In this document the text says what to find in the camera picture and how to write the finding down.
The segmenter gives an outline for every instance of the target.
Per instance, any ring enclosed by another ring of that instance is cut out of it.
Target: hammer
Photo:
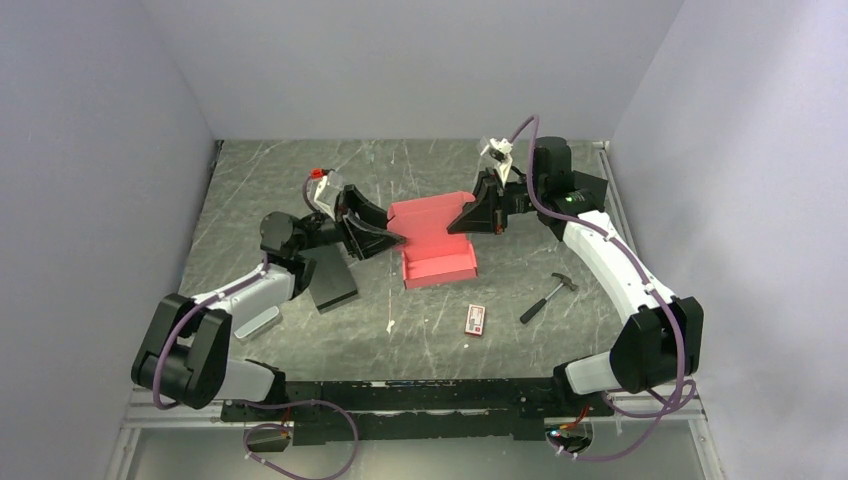
[[[525,324],[526,324],[526,323],[527,323],[527,322],[529,322],[529,321],[530,321],[533,317],[535,317],[535,316],[536,316],[536,314],[537,314],[537,313],[539,313],[539,310],[541,310],[541,309],[542,309],[542,307],[544,307],[544,306],[545,306],[545,304],[546,304],[546,303],[548,303],[548,300],[550,300],[550,299],[551,299],[551,297],[553,297],[553,296],[554,296],[554,294],[555,294],[556,292],[558,292],[560,288],[562,288],[562,287],[568,287],[568,289],[569,289],[569,290],[571,290],[572,292],[573,292],[573,291],[575,291],[575,290],[577,290],[577,285],[575,285],[575,284],[571,283],[571,279],[570,279],[570,278],[568,278],[568,277],[566,277],[565,275],[563,275],[563,274],[561,274],[561,273],[556,273],[556,272],[554,272],[554,273],[552,273],[552,274],[551,274],[551,276],[552,276],[552,277],[556,277],[556,278],[558,278],[558,279],[559,279],[559,284],[556,286],[556,288],[554,288],[554,289],[551,291],[551,293],[549,293],[547,296],[545,296],[545,298],[543,298],[543,299],[539,300],[538,302],[536,302],[536,304],[535,304],[535,305],[533,305],[532,307],[530,307],[530,309],[529,309],[529,310],[527,310],[526,312],[524,312],[524,315],[522,315],[522,316],[521,316],[521,318],[519,318],[519,320],[521,320],[521,323],[525,323]]]

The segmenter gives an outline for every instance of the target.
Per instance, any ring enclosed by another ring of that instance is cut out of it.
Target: pink cardboard box
[[[399,247],[406,288],[477,278],[477,257],[464,233],[451,235],[448,225],[474,201],[468,192],[395,202],[389,207],[390,232],[406,237]]]

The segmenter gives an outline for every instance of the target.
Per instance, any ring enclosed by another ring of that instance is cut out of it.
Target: hammer head
[[[555,278],[558,278],[558,279],[559,279],[559,282],[560,282],[560,283],[562,283],[563,285],[565,285],[566,287],[568,287],[568,289],[569,289],[569,290],[571,290],[572,292],[573,292],[573,291],[575,291],[575,290],[577,290],[577,285],[575,285],[575,284],[571,281],[571,279],[570,279],[570,278],[568,278],[568,277],[566,277],[565,275],[563,275],[563,274],[561,274],[561,273],[556,273],[556,272],[554,272],[554,273],[552,273],[552,274],[551,274],[551,276],[552,276],[552,277],[555,277]]]

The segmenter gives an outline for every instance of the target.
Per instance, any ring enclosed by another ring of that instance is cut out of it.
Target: small red box
[[[483,322],[486,320],[486,307],[480,305],[468,306],[468,317],[465,319],[465,333],[483,336]]]

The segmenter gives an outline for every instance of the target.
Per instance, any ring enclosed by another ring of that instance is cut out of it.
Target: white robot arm
[[[254,276],[258,276],[258,279],[249,286],[233,295],[222,295],[227,289]],[[192,299],[200,303],[210,297],[224,297],[207,308],[229,313],[232,316],[233,336],[244,338],[256,329],[256,325],[265,324],[279,315],[278,305],[292,298],[294,284],[294,275],[285,268],[262,263],[247,275],[212,292],[195,295]],[[243,398],[260,402],[268,395],[273,382],[274,374],[265,366],[227,358],[224,382],[215,399]]]
[[[578,218],[598,225],[612,236],[618,235],[607,213],[593,210],[578,215]],[[659,307],[624,253],[597,232],[572,222],[565,227],[563,241],[589,266],[615,305],[622,325],[642,308]],[[654,278],[647,269],[645,271],[662,299],[671,303],[674,292]],[[574,393],[585,395],[621,388],[609,357],[610,352],[599,353],[566,367],[568,382]]]

